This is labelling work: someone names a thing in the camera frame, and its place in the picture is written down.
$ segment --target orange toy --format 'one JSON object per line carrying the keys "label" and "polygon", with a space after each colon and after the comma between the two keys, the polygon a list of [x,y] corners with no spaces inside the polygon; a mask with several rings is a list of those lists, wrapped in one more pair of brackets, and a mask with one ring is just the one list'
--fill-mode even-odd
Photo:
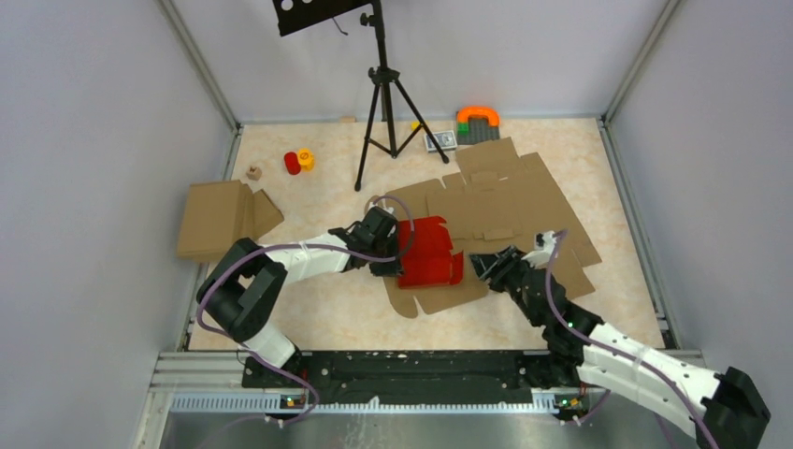
{"label": "orange toy", "polygon": [[311,154],[308,148],[300,149],[300,151],[297,152],[297,162],[300,163],[300,168],[306,171],[312,171],[314,169],[314,155]]}
{"label": "orange toy", "polygon": [[485,106],[467,106],[457,112],[458,123],[468,123],[471,117],[474,119],[487,119],[487,124],[490,126],[498,126],[500,123],[498,113]]}

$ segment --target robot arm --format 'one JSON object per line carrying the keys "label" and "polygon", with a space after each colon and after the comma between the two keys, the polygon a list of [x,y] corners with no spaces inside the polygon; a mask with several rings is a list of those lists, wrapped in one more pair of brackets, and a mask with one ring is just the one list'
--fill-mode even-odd
{"label": "robot arm", "polygon": [[[233,269],[207,298],[205,310],[232,340],[280,368],[300,354],[268,321],[284,285],[367,263],[375,276],[401,275],[396,226],[391,213],[375,207],[362,222],[331,229],[314,239],[267,247],[267,253],[249,257],[242,264],[240,259],[262,248],[250,239],[241,239],[208,276],[196,299],[201,302]],[[560,323],[548,300],[546,270],[539,268],[554,256],[556,244],[555,233],[547,232],[537,236],[530,253],[512,246],[500,253],[469,256],[477,275],[491,290],[508,292],[533,326],[544,326],[542,337],[554,368],[573,372],[581,382],[601,385],[664,416],[695,438],[699,447],[711,447],[695,427],[687,404],[669,385],[675,384],[697,416],[703,416],[720,449],[757,449],[771,414],[745,373],[729,368],[721,374],[688,366],[629,338],[593,312],[569,302],[565,288],[552,276],[550,296],[564,321]],[[370,262],[372,257],[377,261]],[[240,277],[251,280],[250,285],[243,286]],[[587,341],[573,335],[571,328]]]}
{"label": "robot arm", "polygon": [[[574,369],[581,382],[612,390],[667,418],[696,439],[699,447],[711,447],[684,402],[643,361],[682,391],[698,416],[703,417],[720,449],[757,448],[771,414],[745,373],[732,367],[724,374],[692,367],[639,343],[594,313],[569,302],[565,288],[552,277],[552,298],[565,324],[559,322],[546,294],[545,269],[538,268],[548,263],[556,244],[555,234],[547,232],[538,234],[531,253],[512,246],[496,254],[472,254],[470,259],[491,290],[508,292],[533,326],[545,327],[542,337],[554,360]],[[591,341],[581,340],[565,326]]]}
{"label": "robot arm", "polygon": [[[272,323],[269,316],[284,285],[323,273],[344,272],[365,266],[368,261],[350,252],[371,255],[388,262],[370,263],[375,276],[398,276],[402,267],[396,260],[399,251],[397,219],[381,208],[372,208],[362,222],[346,229],[330,229],[319,237],[274,245],[265,254],[242,264],[207,300],[206,311],[223,331],[246,349],[255,351],[270,365],[280,368],[299,355],[295,345]],[[248,254],[261,247],[251,239],[238,240],[211,272],[196,300],[200,303],[223,274]],[[251,280],[248,287],[239,278]]]}

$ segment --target cardboard sheet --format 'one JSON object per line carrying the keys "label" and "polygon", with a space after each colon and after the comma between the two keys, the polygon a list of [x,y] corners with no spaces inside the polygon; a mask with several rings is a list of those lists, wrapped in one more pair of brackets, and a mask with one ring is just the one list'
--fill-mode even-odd
{"label": "cardboard sheet", "polygon": [[[518,157],[510,138],[487,141],[456,154],[460,172],[388,192],[406,203],[414,218],[443,217],[454,252],[495,253],[509,245],[534,248],[534,236],[549,229],[569,230],[568,244],[555,264],[555,276],[576,298],[595,291],[582,267],[600,262],[583,225],[538,154]],[[393,202],[400,220],[406,218]],[[469,259],[463,281],[454,286],[402,290],[384,279],[394,310],[415,318],[418,307],[431,314],[487,295]]]}
{"label": "cardboard sheet", "polygon": [[193,184],[181,220],[177,257],[220,260],[238,239],[258,239],[283,221],[267,194],[240,181]]}

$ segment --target tripod leg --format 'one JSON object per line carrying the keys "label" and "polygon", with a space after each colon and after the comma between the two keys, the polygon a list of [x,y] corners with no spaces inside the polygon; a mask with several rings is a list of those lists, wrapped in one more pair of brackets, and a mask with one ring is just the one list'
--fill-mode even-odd
{"label": "tripod leg", "polygon": [[438,143],[438,140],[435,138],[435,135],[432,134],[432,131],[429,130],[429,126],[426,125],[426,122],[424,121],[424,118],[421,116],[421,112],[419,112],[419,109],[416,107],[416,105],[413,104],[413,100],[411,100],[411,96],[408,95],[408,91],[405,90],[405,87],[402,86],[402,83],[399,81],[399,79],[394,80],[394,84],[396,84],[396,88],[399,89],[399,92],[402,94],[402,96],[405,97],[405,101],[408,103],[408,106],[413,111],[413,115],[416,116],[416,118],[419,120],[419,123],[426,131],[427,135],[429,136],[429,139],[432,140],[432,144],[435,145],[435,149],[438,150],[438,154],[440,154],[440,160],[443,161],[443,164],[449,164],[449,156],[447,156],[446,153],[444,153],[443,150],[440,149],[440,144]]}
{"label": "tripod leg", "polygon": [[391,87],[388,84],[382,84],[383,113],[388,124],[388,150],[391,157],[397,159],[397,134],[394,132],[394,110],[391,108]]}
{"label": "tripod leg", "polygon": [[380,84],[374,85],[372,95],[372,106],[369,109],[369,120],[367,122],[367,133],[364,136],[364,149],[361,151],[361,163],[358,166],[358,178],[355,180],[355,191],[361,191],[361,178],[364,176],[364,164],[367,162],[367,150],[369,148],[369,138],[371,137],[371,126],[374,122],[374,111],[377,109],[377,95],[380,93]]}

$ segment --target red object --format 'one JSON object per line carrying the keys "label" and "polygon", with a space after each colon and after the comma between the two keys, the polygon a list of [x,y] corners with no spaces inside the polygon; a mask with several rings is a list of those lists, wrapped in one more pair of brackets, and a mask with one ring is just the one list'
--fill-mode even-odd
{"label": "red object", "polygon": [[300,173],[300,162],[297,160],[296,152],[288,152],[283,156],[283,163],[286,165],[286,171],[290,175]]}
{"label": "red object", "polygon": [[[413,220],[413,244],[401,259],[405,274],[397,278],[399,288],[456,285],[463,280],[463,254],[452,255],[452,238],[444,223],[441,217]],[[403,250],[411,237],[411,222],[399,222],[397,227]]]}

